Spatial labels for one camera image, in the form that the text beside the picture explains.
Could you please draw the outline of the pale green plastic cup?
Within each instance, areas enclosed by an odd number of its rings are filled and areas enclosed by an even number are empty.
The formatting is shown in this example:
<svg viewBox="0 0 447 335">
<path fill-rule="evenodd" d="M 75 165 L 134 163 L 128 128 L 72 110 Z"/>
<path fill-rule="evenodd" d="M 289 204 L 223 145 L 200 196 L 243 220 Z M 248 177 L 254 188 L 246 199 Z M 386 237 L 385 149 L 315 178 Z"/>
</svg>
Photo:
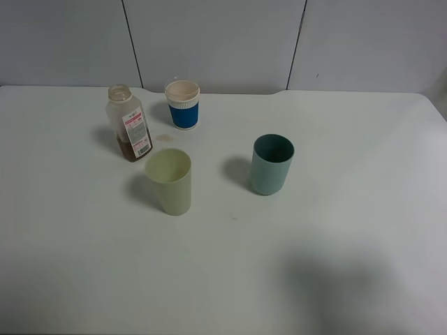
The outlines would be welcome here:
<svg viewBox="0 0 447 335">
<path fill-rule="evenodd" d="M 176 148 L 160 150 L 145 163 L 162 209 L 171 216 L 185 214 L 191 207 L 191 158 Z"/>
</svg>

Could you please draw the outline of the clear plastic drink bottle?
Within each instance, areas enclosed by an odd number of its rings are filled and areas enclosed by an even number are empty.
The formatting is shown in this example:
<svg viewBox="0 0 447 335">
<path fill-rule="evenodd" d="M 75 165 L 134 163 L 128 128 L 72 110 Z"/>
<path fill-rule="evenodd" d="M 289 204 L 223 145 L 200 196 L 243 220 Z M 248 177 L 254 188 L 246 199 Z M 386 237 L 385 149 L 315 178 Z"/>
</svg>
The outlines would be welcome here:
<svg viewBox="0 0 447 335">
<path fill-rule="evenodd" d="M 127 85 L 117 84 L 108 89 L 105 111 L 126 160 L 136 162 L 153 149 L 142 103 Z"/>
</svg>

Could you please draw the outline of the teal plastic cup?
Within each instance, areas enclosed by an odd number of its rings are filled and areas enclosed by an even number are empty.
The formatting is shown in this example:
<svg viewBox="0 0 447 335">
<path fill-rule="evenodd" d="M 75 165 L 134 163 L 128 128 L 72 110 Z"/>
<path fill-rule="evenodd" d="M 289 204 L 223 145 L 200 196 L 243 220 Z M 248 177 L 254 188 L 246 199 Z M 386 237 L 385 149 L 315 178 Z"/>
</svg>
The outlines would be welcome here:
<svg viewBox="0 0 447 335">
<path fill-rule="evenodd" d="M 291 166 L 295 148 L 286 137 L 278 134 L 260 136 L 253 146 L 250 185 L 260 195 L 280 191 Z"/>
</svg>

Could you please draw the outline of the blue sleeved paper cup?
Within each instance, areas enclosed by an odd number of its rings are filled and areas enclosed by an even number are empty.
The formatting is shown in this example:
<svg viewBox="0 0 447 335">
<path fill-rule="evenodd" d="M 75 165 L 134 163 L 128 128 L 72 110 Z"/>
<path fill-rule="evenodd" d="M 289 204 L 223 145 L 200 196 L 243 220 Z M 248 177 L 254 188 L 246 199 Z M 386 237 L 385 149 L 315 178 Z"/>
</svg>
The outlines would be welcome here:
<svg viewBox="0 0 447 335">
<path fill-rule="evenodd" d="M 165 87 L 165 95 L 174 125 L 181 130 L 194 128 L 199 119 L 200 87 L 189 80 L 175 79 Z"/>
</svg>

